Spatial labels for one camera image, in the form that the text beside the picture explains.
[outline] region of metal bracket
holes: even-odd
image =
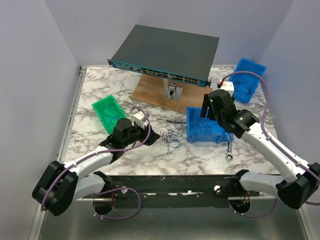
[[[211,80],[207,80],[207,81],[205,82],[205,86],[206,86],[207,88],[210,88],[210,87],[211,87]]]
[[[182,94],[182,88],[177,87],[175,83],[169,83],[169,80],[163,78],[164,93],[163,98],[179,102]]]

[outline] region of metal stand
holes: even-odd
[[[162,77],[142,74],[131,99],[185,114],[186,107],[183,106],[201,107],[204,95],[212,92],[210,87],[200,87],[182,81],[167,81]],[[170,96],[169,82],[176,83],[173,85],[174,97]]]
[[[164,93],[166,99],[179,102],[182,94],[182,88],[177,87],[175,83],[169,83],[169,79],[163,78]]]

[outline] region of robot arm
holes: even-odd
[[[58,216],[73,200],[100,193],[107,181],[94,171],[113,163],[134,148],[127,146],[137,141],[150,146],[160,138],[152,130],[149,120],[146,126],[147,113],[139,111],[133,117],[134,124],[127,118],[119,119],[113,133],[85,156],[65,164],[58,161],[50,163],[35,186],[32,197]]]
[[[240,177],[239,183],[244,190],[278,195],[286,205],[293,209],[299,209],[319,186],[319,182],[301,166],[319,176],[320,165],[318,163],[309,164],[273,137],[273,140],[299,164],[293,163],[278,147],[271,143],[270,133],[268,133],[269,137],[265,136],[256,116],[246,109],[236,109],[234,99],[231,97],[232,89],[232,83],[228,81],[221,85],[221,89],[206,94],[201,117],[217,121],[228,133],[233,133],[237,138],[253,146],[281,174],[256,174],[242,170],[238,177]]]

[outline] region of cable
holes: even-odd
[[[135,145],[136,145],[136,142],[134,142],[134,144],[132,144],[131,148],[133,148]],[[126,153],[127,151],[124,151],[124,153]]]
[[[266,212],[266,213],[264,213],[264,214],[261,214],[261,215],[249,215],[249,214],[244,214],[244,213],[237,212],[237,211],[234,209],[234,207],[231,205],[230,202],[229,202],[229,207],[231,208],[231,210],[233,211],[234,214],[237,214],[237,215],[239,215],[239,216],[246,217],[246,218],[258,219],[258,218],[263,218],[263,217],[266,217],[266,216],[272,214],[272,213],[276,210],[278,204],[279,204],[279,198],[277,197],[276,200],[275,200],[275,204],[274,204],[274,206],[271,208],[271,210],[268,211],[268,212]]]
[[[130,190],[130,191],[132,191],[132,192],[134,192],[136,194],[136,196],[138,197],[138,206],[137,206],[136,210],[132,214],[130,214],[128,216],[122,216],[122,217],[104,216],[104,215],[97,214],[96,204],[94,203],[93,204],[93,210],[94,210],[94,215],[93,216],[94,217],[95,216],[99,216],[99,217],[101,217],[101,220],[102,219],[125,220],[125,219],[129,219],[129,218],[133,217],[134,215],[136,215],[139,212],[140,207],[141,207],[141,198],[139,196],[139,193],[136,190],[134,190],[133,188],[131,188],[131,187],[118,187],[118,188],[115,188],[115,189],[112,189],[112,190],[99,192],[99,193],[97,193],[95,195],[99,196],[99,195],[103,195],[103,194],[109,194],[109,193],[113,193],[113,192],[118,191],[118,190]]]
[[[111,196],[111,207],[113,208],[115,205],[115,192],[112,192],[112,196]]]
[[[248,197],[248,201],[250,202],[250,196],[249,196],[248,191],[245,192],[245,195],[244,195],[244,198],[243,198],[243,201],[242,201],[244,204],[247,203],[247,201],[246,201],[246,198],[247,198],[247,197]]]
[[[193,125],[193,127],[195,127],[197,132],[204,134],[212,134],[211,127],[215,125],[218,125],[218,122],[209,125],[207,121],[201,121],[201,119],[199,119],[198,122],[195,125]]]
[[[253,85],[243,75],[234,76],[232,81],[235,93],[239,93],[243,97],[250,96],[253,93]]]
[[[254,72],[251,71],[235,71],[233,73],[230,73],[228,75],[226,75],[225,77],[223,77],[221,79],[221,82],[223,83],[225,79],[227,79],[228,77],[232,76],[232,75],[236,75],[236,74],[251,74],[255,77],[257,77],[258,79],[260,79],[260,81],[263,83],[263,85],[265,86],[265,91],[266,91],[266,105],[265,105],[265,109],[263,111],[262,114],[262,118],[261,118],[261,129],[262,132],[264,133],[264,135],[266,136],[267,139],[269,139],[269,141],[281,152],[283,153],[287,158],[289,158],[294,164],[296,164],[297,166],[299,166],[300,168],[302,168],[303,170],[305,170],[306,172],[308,172],[310,175],[312,175],[318,182],[320,182],[320,177],[317,176],[314,172],[312,172],[309,168],[305,167],[304,165],[302,165],[300,162],[298,162],[297,160],[295,160],[294,157],[292,157],[285,149],[283,149],[278,143],[276,143],[276,141],[267,133],[267,130],[265,128],[265,119],[267,116],[267,111],[268,111],[268,107],[269,107],[269,102],[270,102],[270,98],[269,98],[269,87],[266,83],[266,81],[260,77],[259,75],[255,74]],[[320,206],[320,202],[310,202],[310,201],[306,201],[306,204],[309,205],[314,205],[314,206]]]
[[[139,148],[140,146],[142,146],[142,145],[148,140],[148,138],[149,138],[149,136],[150,136],[150,133],[151,133],[151,123],[150,123],[150,120],[149,120],[149,118],[148,118],[147,113],[146,113],[144,110],[142,110],[141,108],[136,107],[136,106],[134,106],[132,109],[133,109],[133,110],[134,110],[134,109],[137,109],[138,111],[142,112],[143,115],[145,116],[147,122],[148,122],[148,133],[147,133],[145,139],[144,139],[141,143],[139,143],[138,145],[132,146],[132,147],[129,147],[129,148],[126,148],[126,149],[108,149],[108,150],[98,151],[97,153],[96,153],[96,152],[91,153],[91,154],[89,154],[89,155],[81,158],[80,160],[78,160],[75,164],[70,165],[70,166],[68,166],[67,168],[65,168],[65,169],[56,177],[56,179],[52,182],[52,184],[50,185],[50,187],[49,187],[48,190],[46,191],[46,193],[45,193],[45,195],[44,195],[44,197],[43,197],[43,199],[42,199],[42,202],[41,202],[41,210],[42,210],[42,211],[46,211],[46,207],[45,207],[46,201],[47,201],[47,199],[48,199],[48,196],[49,196],[50,192],[52,191],[52,189],[53,189],[54,186],[56,185],[56,183],[65,175],[65,173],[66,173],[67,171],[69,171],[70,169],[74,168],[77,164],[80,164],[80,163],[84,162],[85,160],[87,160],[87,159],[89,159],[89,158],[91,158],[91,157],[93,157],[93,156],[96,156],[96,155],[98,155],[98,154],[106,154],[106,153],[130,151],[130,150]]]
[[[167,155],[170,155],[173,153],[174,150],[178,149],[180,146],[182,146],[188,139],[187,134],[187,125],[185,121],[182,121],[182,119],[177,118],[177,114],[180,109],[183,107],[186,107],[186,105],[183,105],[176,111],[174,120],[167,120],[166,123],[173,123],[174,128],[172,129],[171,126],[166,124],[165,130],[160,131],[160,135],[167,146]]]

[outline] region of metal frame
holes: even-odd
[[[76,112],[77,112],[77,107],[78,107],[78,103],[80,100],[80,95],[81,95],[81,90],[82,90],[82,86],[84,84],[85,81],[85,76],[86,76],[86,72],[87,72],[87,67],[86,66],[81,66],[80,67],[80,71],[79,71],[79,78],[77,81],[77,85],[76,85],[76,89],[75,89],[75,93],[73,96],[73,103],[72,103],[72,107],[70,109],[70,113],[69,113],[69,117],[67,120],[67,124],[65,126],[65,130],[64,130],[64,134],[63,134],[63,139],[59,148],[59,154],[57,157],[57,161],[58,162],[63,162],[67,153],[67,148],[68,148],[68,143],[69,143],[69,139],[70,139],[70,135],[71,135],[71,129],[72,126],[74,124],[75,121],[75,116],[76,116]],[[41,206],[40,204],[38,204],[38,207],[36,209],[35,212],[35,216],[34,216],[34,220],[33,220],[33,224],[31,227],[31,231],[29,234],[29,240],[37,240],[40,237],[40,232],[41,232],[41,228],[42,228],[42,224],[45,218],[45,212],[41,210]]]
[[[234,65],[223,65],[225,67],[233,67]],[[77,86],[76,86],[76,91],[73,97],[73,104],[70,110],[70,114],[69,114],[69,118],[68,118],[68,122],[64,131],[64,135],[63,135],[63,139],[61,142],[61,146],[59,149],[59,154],[57,157],[57,160],[59,162],[63,162],[66,152],[67,152],[67,148],[68,148],[68,142],[70,139],[70,135],[71,135],[71,128],[73,126],[74,120],[75,120],[75,115],[76,115],[76,111],[77,111],[77,107],[78,107],[78,103],[80,100],[80,96],[81,96],[81,90],[82,90],[82,86],[85,80],[85,75],[87,72],[87,67],[86,66],[82,66],[80,67],[80,72],[79,72],[79,78],[78,78],[78,82],[77,82]],[[92,198],[90,199],[83,199],[80,198],[77,201],[92,201]],[[316,239],[317,235],[315,232],[315,228],[312,222],[310,222],[310,219],[308,218],[308,210],[307,207],[305,205],[303,205],[300,209],[299,209],[299,213],[301,216],[301,222],[304,226],[304,229],[306,231],[307,237],[310,240]],[[33,220],[33,224],[32,224],[32,228],[30,231],[30,235],[29,235],[29,240],[37,240],[40,237],[40,233],[41,233],[41,229],[42,229],[42,225],[43,225],[43,221],[45,218],[45,212],[41,211],[41,206],[40,204],[37,207],[36,213],[35,213],[35,217]]]

